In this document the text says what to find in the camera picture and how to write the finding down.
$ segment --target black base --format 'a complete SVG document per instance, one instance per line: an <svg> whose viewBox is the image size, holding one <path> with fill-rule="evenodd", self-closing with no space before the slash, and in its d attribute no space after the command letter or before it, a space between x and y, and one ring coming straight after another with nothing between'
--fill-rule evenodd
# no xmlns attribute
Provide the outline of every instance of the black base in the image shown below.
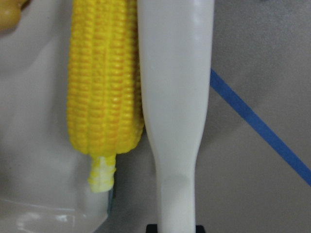
<svg viewBox="0 0 311 233"><path fill-rule="evenodd" d="M157 225L149 224L146 227L146 233L157 233ZM196 233L205 233L203 226L196 226Z"/></svg>

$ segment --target blue stripe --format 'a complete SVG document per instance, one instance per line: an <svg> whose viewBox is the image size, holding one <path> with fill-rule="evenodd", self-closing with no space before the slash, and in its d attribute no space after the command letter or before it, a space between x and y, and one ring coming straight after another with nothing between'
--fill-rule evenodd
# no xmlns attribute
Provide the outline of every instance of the blue stripe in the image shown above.
<svg viewBox="0 0 311 233"><path fill-rule="evenodd" d="M311 186L311 170L214 70L210 86Z"/></svg>

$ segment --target white plastic surface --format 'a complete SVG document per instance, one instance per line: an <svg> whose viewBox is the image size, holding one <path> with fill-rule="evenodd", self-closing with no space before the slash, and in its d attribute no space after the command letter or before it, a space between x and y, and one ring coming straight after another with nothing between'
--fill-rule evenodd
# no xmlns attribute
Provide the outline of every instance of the white plastic surface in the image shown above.
<svg viewBox="0 0 311 233"><path fill-rule="evenodd" d="M32 0L0 34L1 233L90 233L107 218L67 136L70 14L71 1Z"/></svg>
<svg viewBox="0 0 311 233"><path fill-rule="evenodd" d="M138 0L159 233L195 233L194 170L207 113L213 7L212 0Z"/></svg>

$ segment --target corn cob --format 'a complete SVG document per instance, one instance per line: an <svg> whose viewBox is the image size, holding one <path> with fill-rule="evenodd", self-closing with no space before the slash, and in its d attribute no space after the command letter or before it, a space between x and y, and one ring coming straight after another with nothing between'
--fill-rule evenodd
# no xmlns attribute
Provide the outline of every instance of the corn cob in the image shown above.
<svg viewBox="0 0 311 233"><path fill-rule="evenodd" d="M74 0L67 124L75 149L92 159L92 192L112 188L116 154L143 129L136 0Z"/></svg>

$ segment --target plastic corn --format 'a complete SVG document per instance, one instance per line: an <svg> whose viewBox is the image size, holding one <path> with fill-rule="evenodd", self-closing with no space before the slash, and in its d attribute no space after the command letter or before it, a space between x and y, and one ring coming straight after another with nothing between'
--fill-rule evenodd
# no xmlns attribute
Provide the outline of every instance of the plastic corn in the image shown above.
<svg viewBox="0 0 311 233"><path fill-rule="evenodd" d="M112 188L116 154L143 129L136 0L74 0L67 123L73 147L92 158L92 192Z"/></svg>

